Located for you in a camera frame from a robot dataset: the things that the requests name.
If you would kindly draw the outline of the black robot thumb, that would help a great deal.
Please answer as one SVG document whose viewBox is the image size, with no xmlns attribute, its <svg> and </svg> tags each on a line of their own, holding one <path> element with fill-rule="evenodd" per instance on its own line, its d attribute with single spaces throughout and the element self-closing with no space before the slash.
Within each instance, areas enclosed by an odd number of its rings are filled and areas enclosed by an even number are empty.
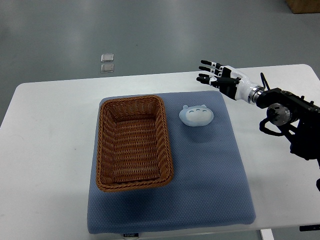
<svg viewBox="0 0 320 240">
<path fill-rule="evenodd" d="M 231 77 L 217 77 L 217 83 L 219 85 L 237 85 L 240 82 L 240 78 L 231 78 Z"/>
</svg>

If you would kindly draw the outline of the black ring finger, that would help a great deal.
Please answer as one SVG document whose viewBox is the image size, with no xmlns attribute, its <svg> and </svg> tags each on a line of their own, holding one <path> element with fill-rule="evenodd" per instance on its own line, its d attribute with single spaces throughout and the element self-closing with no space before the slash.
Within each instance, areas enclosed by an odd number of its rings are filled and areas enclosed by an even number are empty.
<svg viewBox="0 0 320 240">
<path fill-rule="evenodd" d="M 204 74 L 204 73 L 199 73 L 198 74 L 199 77 L 202 77 L 202 78 L 220 78 L 221 76 L 219 75 L 209 75 L 209 74 Z"/>
</svg>

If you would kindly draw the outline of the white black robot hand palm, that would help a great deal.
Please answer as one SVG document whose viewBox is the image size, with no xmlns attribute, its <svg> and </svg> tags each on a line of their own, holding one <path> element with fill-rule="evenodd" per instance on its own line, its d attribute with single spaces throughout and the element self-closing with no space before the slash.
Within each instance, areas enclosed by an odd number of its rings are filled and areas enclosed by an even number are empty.
<svg viewBox="0 0 320 240">
<path fill-rule="evenodd" d="M 219 91 L 233 100 L 255 101 L 255 97 L 260 92 L 260 86 L 254 83 L 243 72 L 224 65 L 219 68 L 222 78 L 232 79 L 232 83 L 224 83 L 219 86 Z"/>
</svg>

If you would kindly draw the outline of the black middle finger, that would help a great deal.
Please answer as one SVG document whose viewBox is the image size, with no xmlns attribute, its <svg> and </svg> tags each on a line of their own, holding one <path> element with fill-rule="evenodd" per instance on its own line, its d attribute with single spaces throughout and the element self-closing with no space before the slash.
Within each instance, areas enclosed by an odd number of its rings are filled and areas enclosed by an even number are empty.
<svg viewBox="0 0 320 240">
<path fill-rule="evenodd" d="M 220 74 L 223 72 L 224 66 L 211 66 L 211 67 L 199 66 L 198 68 L 199 70 L 202 70 L 202 71 L 210 72 L 213 74 Z"/>
</svg>

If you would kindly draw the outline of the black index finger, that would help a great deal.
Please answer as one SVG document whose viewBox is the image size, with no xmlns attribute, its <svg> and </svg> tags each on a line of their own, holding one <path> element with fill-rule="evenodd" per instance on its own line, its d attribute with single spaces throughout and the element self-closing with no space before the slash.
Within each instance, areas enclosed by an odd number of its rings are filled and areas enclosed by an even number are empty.
<svg viewBox="0 0 320 240">
<path fill-rule="evenodd" d="M 209 60 L 201 60 L 201 68 L 214 68 L 214 69 L 223 69 L 225 65 L 222 65 L 218 62 L 213 62 Z"/>
</svg>

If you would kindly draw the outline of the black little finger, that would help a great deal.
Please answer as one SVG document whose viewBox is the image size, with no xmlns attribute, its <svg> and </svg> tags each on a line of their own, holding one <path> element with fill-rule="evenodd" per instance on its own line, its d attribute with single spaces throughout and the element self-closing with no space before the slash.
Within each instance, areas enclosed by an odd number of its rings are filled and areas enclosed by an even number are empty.
<svg viewBox="0 0 320 240">
<path fill-rule="evenodd" d="M 196 80 L 202 84 L 206 85 L 217 85 L 217 78 L 216 77 L 203 77 L 198 76 Z"/>
</svg>

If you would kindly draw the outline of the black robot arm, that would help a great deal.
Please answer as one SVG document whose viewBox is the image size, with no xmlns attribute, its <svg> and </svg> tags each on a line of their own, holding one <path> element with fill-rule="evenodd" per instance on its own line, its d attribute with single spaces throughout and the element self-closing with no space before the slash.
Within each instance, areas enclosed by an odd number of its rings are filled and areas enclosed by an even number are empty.
<svg viewBox="0 0 320 240">
<path fill-rule="evenodd" d="M 261 85 L 252 82 L 243 72 L 217 62 L 202 60 L 203 72 L 196 80 L 217 88 L 223 95 L 266 109 L 266 118 L 259 130 L 267 135 L 286 137 L 290 153 L 307 161 L 320 159 L 320 108 L 304 96 L 280 88 L 270 88 L 265 75 Z"/>
</svg>

